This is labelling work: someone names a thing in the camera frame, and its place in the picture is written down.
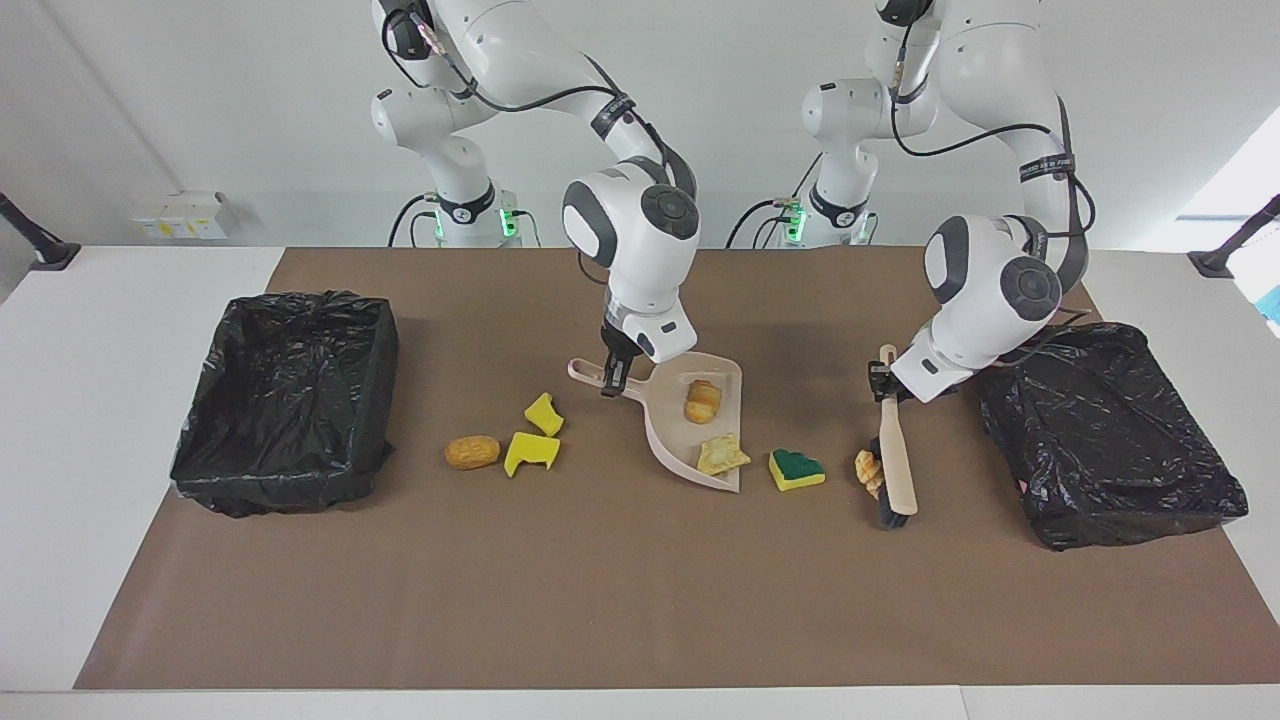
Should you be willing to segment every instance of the white table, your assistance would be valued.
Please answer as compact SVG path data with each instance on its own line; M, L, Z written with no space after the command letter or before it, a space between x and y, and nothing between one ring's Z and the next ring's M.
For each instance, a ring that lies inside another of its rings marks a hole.
M169 489L177 430L227 301L262 292L276 249L88 247L0 305L0 717L1275 717L1253 688L832 688L653 692L72 693ZM1098 252L1087 284L1135 324L1242 478L1231 541L1280 609L1271 479L1280 341L1181 256Z

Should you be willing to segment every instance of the wall socket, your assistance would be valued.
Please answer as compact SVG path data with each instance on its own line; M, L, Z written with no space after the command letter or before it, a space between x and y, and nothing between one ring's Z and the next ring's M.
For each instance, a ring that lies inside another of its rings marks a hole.
M227 240L233 217L221 193L183 192L143 205L133 222L154 241Z

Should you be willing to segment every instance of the brown paper mat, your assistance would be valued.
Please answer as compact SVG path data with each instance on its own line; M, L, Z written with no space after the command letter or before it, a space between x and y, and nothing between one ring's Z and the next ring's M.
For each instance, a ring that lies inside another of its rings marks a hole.
M922 515L877 529L851 470L878 425L865 363L937 309L919 250L699 258L699 348L746 378L741 496L666 474L637 405L566 378L603 356L570 251L289 250L270 288L392 300L379 491L238 521L168 497L77 688L1280 682L1224 533L1043 550L969 392L904 409ZM530 430L543 391L568 418L553 471L447 468L453 437ZM776 447L827 484L780 493Z

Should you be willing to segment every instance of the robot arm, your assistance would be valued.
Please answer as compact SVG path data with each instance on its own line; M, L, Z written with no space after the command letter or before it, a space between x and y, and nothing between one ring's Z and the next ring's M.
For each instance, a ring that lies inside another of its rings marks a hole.
M570 241L609 270L602 328L609 350L604 395L622 393L635 357L663 363L690 350L698 334L681 306L680 287L701 231L696 182L687 163L639 117L635 102L599 65L570 47L529 0L375 0L375 17L378 8L394 13L387 3L407 8L396 17L407 15L425 41L412 59L398 55L415 85L426 85L420 78L447 77L445 70L461 81L440 91L434 106L444 109L422 123L430 131L401 142L435 161L443 177L457 170L454 184L467 188L460 196L492 184L480 181L483 159L474 160L479 149L452 132L495 113L547 108L575 115L618 158L618 164L571 183L563 204ZM392 29L387 26L384 19L380 27ZM396 113L388 118L401 140Z
M1084 274L1088 246L1066 111L1041 56L1038 0L878 0L877 10L882 33L867 50L874 77L826 83L805 104L824 155L801 246L849 241L877 170L861 143L925 132L940 101L998 135L1021 165L1024 215L951 218L925 250L942 310L892 372L928 402L1048 324Z
M372 9L384 49L416 86L384 90L374 97L374 127L384 140L425 161L439 196L436 222L444 245L498 246L509 234L502 190L489 177L480 147L454 135L498 113L465 95L466 86L420 32L419 23L434 24L425 3L372 0ZM444 27L438 28L436 42L453 47Z
M905 36L906 27L884 18L882 32L867 45L867 64L874 77L827 82L805 97L804 126L822 146L822 167L818 181L803 199L801 232L792 242L783 243L785 249L852 241L879 172L879 161L863 143L893 137L895 92L902 137L933 127L938 87L929 82L928 72L938 46L937 19L925 14L916 20L900 59Z
M942 100L961 119L1004 131L1021 167L1025 215L952 218L929 241L925 273L942 310L892 365L924 402L1043 329L1088 266L1066 110L1041 53L1039 3L933 1Z

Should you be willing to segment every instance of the green and yellow sponge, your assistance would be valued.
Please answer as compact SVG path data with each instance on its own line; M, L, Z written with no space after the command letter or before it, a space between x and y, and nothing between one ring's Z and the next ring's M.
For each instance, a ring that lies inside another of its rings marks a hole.
M782 492L820 486L827 482L827 471L813 457L790 450L769 454L769 473Z

